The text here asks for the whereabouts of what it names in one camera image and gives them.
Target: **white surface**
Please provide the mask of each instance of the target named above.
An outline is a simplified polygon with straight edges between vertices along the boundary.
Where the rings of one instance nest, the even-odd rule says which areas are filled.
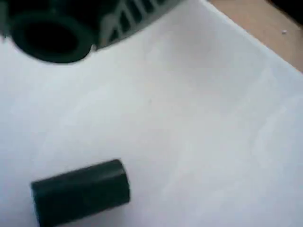
[[[303,77],[188,0],[70,66],[0,46],[0,226],[29,183],[120,157],[132,202],[67,227],[303,226]]]

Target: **circular opening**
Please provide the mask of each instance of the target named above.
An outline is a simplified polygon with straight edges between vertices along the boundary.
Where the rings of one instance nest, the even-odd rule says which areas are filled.
[[[76,36],[67,28],[54,22],[30,23],[24,28],[24,39],[37,52],[66,54],[77,48]]]

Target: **black ring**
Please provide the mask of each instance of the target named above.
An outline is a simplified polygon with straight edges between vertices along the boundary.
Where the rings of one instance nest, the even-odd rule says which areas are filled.
[[[77,40],[75,48],[64,53],[54,53],[40,50],[27,41],[26,30],[37,23],[49,23],[70,32]],[[72,63],[85,58],[93,44],[93,33],[72,17],[44,11],[26,12],[13,17],[10,23],[11,36],[14,43],[22,51],[43,61],[53,63]]]

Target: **wooden table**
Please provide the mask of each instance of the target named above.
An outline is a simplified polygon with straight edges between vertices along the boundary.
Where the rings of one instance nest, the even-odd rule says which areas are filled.
[[[303,30],[291,18],[266,0],[210,0],[210,2],[303,72]]]

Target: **grille vent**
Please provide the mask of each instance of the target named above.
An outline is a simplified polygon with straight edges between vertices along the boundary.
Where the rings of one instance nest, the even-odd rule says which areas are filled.
[[[108,36],[107,45],[121,39],[147,17],[156,13],[168,0],[125,0],[117,7],[117,23]]]

